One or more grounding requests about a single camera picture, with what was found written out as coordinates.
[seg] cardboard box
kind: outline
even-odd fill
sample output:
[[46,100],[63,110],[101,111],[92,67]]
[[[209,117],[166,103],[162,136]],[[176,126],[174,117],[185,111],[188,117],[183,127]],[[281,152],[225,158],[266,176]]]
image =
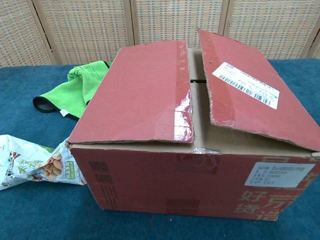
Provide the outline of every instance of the cardboard box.
[[258,50],[199,36],[207,84],[184,41],[121,49],[71,152],[102,209],[275,221],[320,173],[320,128]]

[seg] rattan panel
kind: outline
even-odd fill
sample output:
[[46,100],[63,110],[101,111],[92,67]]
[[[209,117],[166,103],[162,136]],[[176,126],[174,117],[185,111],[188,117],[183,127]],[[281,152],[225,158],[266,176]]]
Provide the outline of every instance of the rattan panel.
[[0,67],[51,64],[25,0],[1,1],[0,43]]
[[222,0],[136,0],[132,10],[132,17],[136,16],[135,43],[187,40],[188,47],[199,48],[197,28],[217,33],[222,3]]
[[111,61],[129,45],[123,0],[36,0],[61,64]]
[[224,34],[268,59],[296,59],[311,44],[319,16],[320,0],[235,0]]

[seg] green microfiber cloth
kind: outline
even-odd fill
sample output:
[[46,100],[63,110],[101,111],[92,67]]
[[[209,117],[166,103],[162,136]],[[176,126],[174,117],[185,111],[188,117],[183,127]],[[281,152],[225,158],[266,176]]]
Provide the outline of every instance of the green microfiber cloth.
[[67,82],[33,98],[34,107],[43,113],[60,111],[63,116],[79,119],[111,64],[112,62],[95,61],[75,66],[69,71]]

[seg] snack bag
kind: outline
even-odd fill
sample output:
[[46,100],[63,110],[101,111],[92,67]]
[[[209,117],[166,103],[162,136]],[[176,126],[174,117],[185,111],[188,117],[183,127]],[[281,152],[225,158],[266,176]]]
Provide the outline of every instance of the snack bag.
[[0,135],[0,190],[26,181],[86,184],[67,140],[53,149]]

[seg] teal carpet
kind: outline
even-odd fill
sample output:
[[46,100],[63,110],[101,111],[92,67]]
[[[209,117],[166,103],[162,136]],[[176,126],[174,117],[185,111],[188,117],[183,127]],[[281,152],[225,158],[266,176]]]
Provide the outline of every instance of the teal carpet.
[[[320,124],[320,60],[270,62]],[[32,99],[65,82],[71,68],[1,68],[0,134],[52,148],[68,137],[76,120],[39,112]],[[8,240],[320,239],[320,178],[277,222],[101,210],[87,186],[63,183],[26,182],[0,191],[0,202],[0,239]]]

